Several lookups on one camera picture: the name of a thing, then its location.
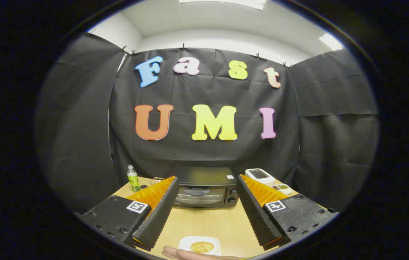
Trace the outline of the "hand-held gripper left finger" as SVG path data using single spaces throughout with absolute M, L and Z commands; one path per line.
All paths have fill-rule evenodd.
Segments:
M 175 176 L 124 198 L 113 195 L 84 214 L 82 222 L 112 240 L 150 251 L 165 226 L 178 194 Z

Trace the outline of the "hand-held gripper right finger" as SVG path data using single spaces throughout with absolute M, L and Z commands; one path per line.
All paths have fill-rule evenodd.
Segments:
M 247 176 L 237 177 L 236 189 L 264 250 L 298 241 L 339 215 L 303 194 L 287 196 Z

